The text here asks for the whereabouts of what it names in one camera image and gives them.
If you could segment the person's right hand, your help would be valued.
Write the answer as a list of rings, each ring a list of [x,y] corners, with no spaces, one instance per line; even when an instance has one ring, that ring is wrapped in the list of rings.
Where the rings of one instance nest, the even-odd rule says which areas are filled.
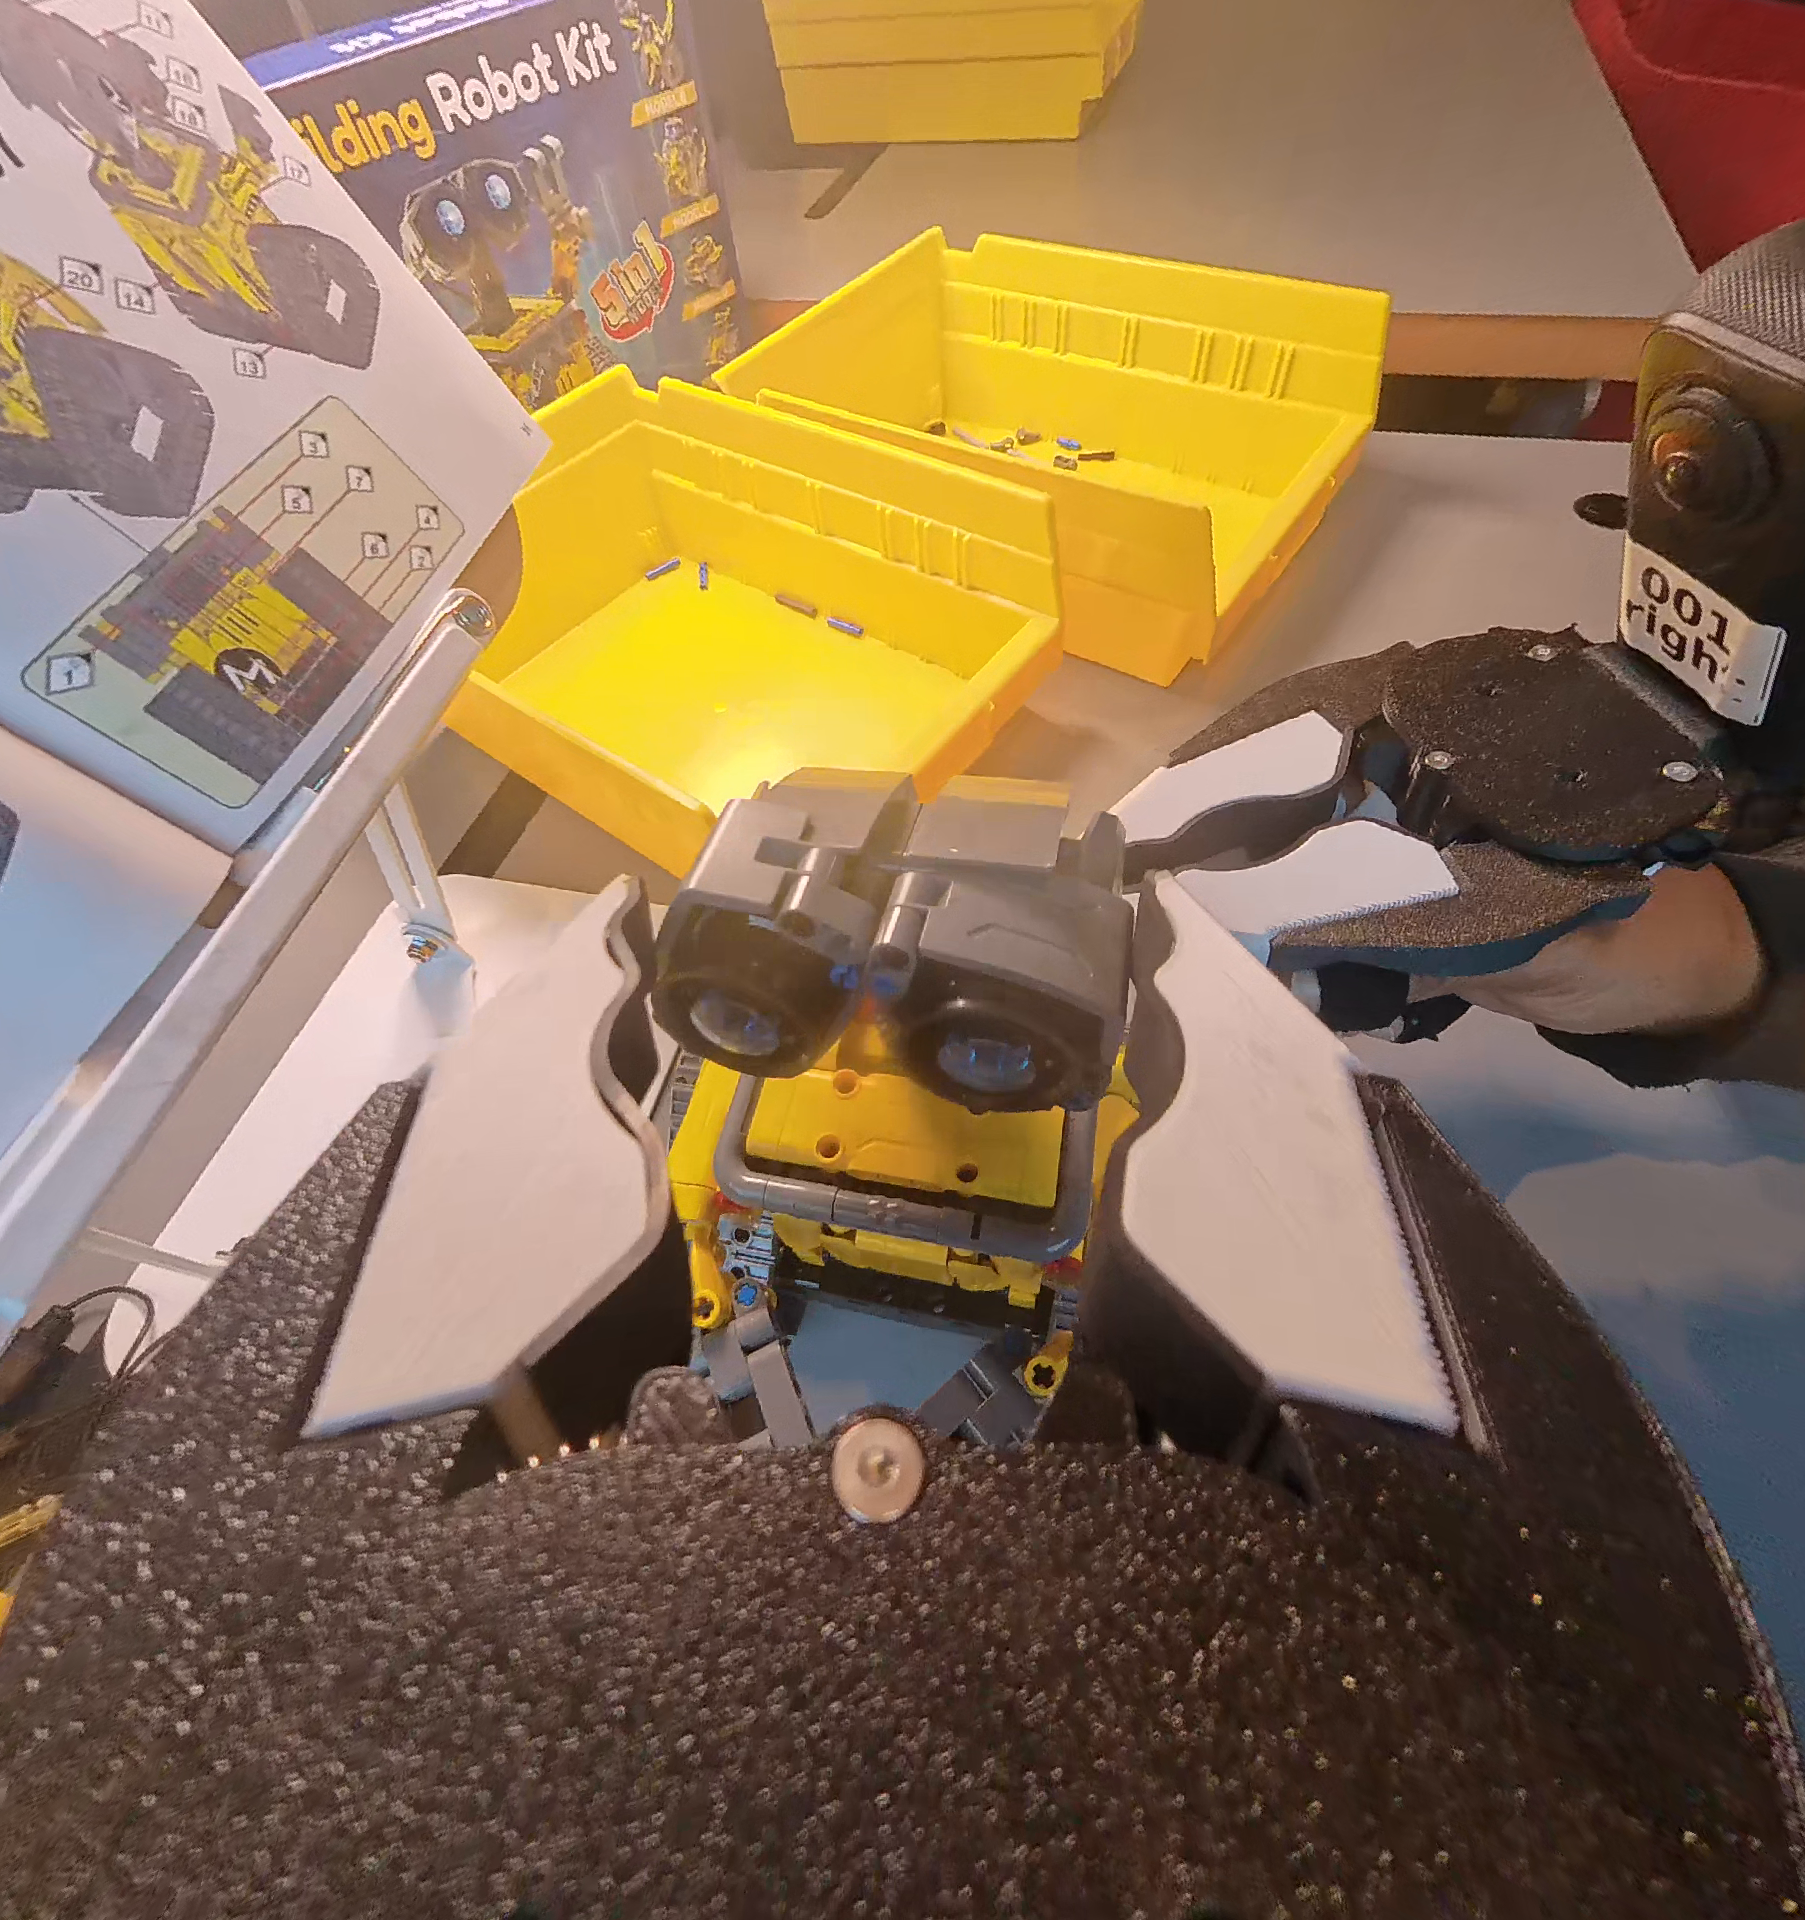
[[[1418,994],[1562,1037],[1688,1037],[1746,1013],[1768,970],[1731,875],[1666,867],[1634,914],[1577,928],[1510,970]]]

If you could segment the yellow grey brick robot model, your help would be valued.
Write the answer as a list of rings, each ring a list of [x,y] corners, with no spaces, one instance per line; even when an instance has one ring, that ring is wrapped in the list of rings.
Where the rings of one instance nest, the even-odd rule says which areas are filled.
[[[1072,1373],[1090,1228],[1138,1126],[1111,812],[1039,782],[801,770],[731,803],[657,934],[697,1068],[670,1133],[697,1358],[747,1445],[806,1445],[806,1308],[981,1333],[915,1411],[1032,1440]]]

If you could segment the instruction booklet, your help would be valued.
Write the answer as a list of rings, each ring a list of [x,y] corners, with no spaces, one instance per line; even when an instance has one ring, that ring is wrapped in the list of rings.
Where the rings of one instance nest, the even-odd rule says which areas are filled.
[[[0,1161],[547,448],[196,9],[0,2]]]

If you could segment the grey desk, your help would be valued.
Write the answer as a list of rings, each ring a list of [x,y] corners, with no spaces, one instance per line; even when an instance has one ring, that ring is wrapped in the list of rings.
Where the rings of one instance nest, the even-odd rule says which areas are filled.
[[[0,1915],[1799,1915],[1805,1095],[1365,1046],[1598,1350],[1323,1500],[1111,1448],[295,1445],[409,1098],[329,1122],[0,1644]]]

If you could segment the white book stand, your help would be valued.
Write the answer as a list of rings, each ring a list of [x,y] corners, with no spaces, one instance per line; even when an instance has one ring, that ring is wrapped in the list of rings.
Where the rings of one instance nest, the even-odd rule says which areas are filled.
[[[220,1159],[225,1188],[268,1214],[341,1129],[345,1098],[385,1081],[422,1091],[443,1046],[598,895],[459,879],[515,938],[547,928],[506,974],[453,931],[400,775],[493,629],[481,595],[448,597],[326,784],[236,858],[241,887],[217,925],[191,928],[131,1001],[96,1089],[52,1103],[0,1175],[0,1284],[26,1290],[17,1325],[71,1262],[213,1284],[225,1263],[100,1229],[123,1175],[154,1153],[210,1193]]]

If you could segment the colourful toy set box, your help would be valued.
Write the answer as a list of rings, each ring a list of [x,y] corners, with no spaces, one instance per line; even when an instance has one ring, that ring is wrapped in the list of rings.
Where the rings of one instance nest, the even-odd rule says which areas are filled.
[[[675,4],[427,4],[245,67],[526,410],[747,348]]]

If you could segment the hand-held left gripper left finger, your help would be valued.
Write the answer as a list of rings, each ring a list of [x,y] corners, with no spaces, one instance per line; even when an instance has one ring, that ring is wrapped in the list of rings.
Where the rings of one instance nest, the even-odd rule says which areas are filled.
[[[682,1358],[653,970],[649,892],[620,877],[436,1054],[307,1440],[482,1409],[506,1443],[586,1443]]]

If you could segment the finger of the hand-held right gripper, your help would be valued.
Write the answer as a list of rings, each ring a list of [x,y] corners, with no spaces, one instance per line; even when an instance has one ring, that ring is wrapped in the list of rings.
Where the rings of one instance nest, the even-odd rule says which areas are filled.
[[[1272,961],[1282,934],[1456,900],[1463,892],[1437,849],[1367,818],[1321,828],[1279,859],[1235,870],[1185,869],[1173,879],[1257,961]]]
[[[1236,870],[1340,821],[1352,732],[1316,712],[1161,766],[1114,804],[1123,877]]]

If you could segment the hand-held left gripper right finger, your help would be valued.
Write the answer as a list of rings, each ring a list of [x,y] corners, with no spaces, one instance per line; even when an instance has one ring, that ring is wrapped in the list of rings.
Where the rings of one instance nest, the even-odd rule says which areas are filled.
[[[1098,1362],[1175,1448],[1288,1404],[1459,1431],[1346,1047],[1173,877],[1134,928],[1138,1126],[1098,1206]]]

